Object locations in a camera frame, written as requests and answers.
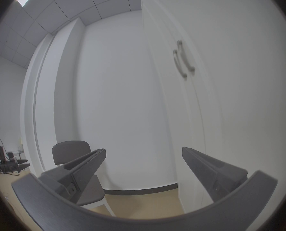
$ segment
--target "baseboard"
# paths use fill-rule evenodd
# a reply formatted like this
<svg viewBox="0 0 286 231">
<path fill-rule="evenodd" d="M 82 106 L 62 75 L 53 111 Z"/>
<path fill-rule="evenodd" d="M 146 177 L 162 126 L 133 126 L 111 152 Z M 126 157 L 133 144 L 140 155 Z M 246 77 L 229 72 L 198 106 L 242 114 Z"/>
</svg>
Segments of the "baseboard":
<svg viewBox="0 0 286 231">
<path fill-rule="evenodd" d="M 151 194 L 151 193 L 160 193 L 169 190 L 173 190 L 177 188 L 177 183 L 163 186 L 163 187 L 155 187 L 155 188 L 148 188 L 148 189 L 140 189 L 140 190 L 107 190 L 104 189 L 105 194 L 110 195 L 144 195 L 144 194 Z"/>
</svg>

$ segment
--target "metal handle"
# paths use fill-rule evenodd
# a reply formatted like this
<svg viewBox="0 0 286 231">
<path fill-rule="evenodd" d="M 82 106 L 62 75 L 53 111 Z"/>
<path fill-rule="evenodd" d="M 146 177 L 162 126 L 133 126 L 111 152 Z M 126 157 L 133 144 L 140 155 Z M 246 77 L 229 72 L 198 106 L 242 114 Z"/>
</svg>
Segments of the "metal handle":
<svg viewBox="0 0 286 231">
<path fill-rule="evenodd" d="M 187 69 L 191 72 L 194 72 L 195 67 L 192 67 L 190 65 L 190 63 L 188 62 L 188 59 L 187 59 L 186 54 L 185 54 L 183 47 L 182 47 L 182 41 L 181 40 L 177 41 L 177 48 L 178 48 L 179 54 L 181 56 L 181 59 L 183 60 L 184 64 L 186 65 Z"/>
<path fill-rule="evenodd" d="M 177 50 L 173 50 L 173 56 L 174 56 L 174 62 L 175 62 L 176 68 L 178 69 L 180 75 L 181 75 L 183 78 L 187 78 L 187 74 L 185 74 L 185 73 L 182 71 L 181 66 L 178 64 L 175 55 L 177 55 Z"/>
</svg>

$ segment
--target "beige floor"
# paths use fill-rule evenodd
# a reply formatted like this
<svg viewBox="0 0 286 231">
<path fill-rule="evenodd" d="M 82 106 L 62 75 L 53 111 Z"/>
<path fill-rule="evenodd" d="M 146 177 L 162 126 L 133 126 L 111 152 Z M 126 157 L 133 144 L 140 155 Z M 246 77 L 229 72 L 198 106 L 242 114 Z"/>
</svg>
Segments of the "beige floor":
<svg viewBox="0 0 286 231">
<path fill-rule="evenodd" d="M 17 216 L 31 228 L 31 230 L 41 230 L 36 223 L 26 213 L 14 191 L 11 183 L 20 177 L 28 174 L 29 170 L 22 171 L 20 176 L 0 175 L 0 191 L 14 208 Z M 178 199 L 177 189 L 146 195 L 118 196 L 106 195 L 108 204 L 117 217 L 131 219 L 156 219 L 183 214 L 181 204 Z M 92 211 L 110 215 L 104 205 L 92 209 Z"/>
</svg>

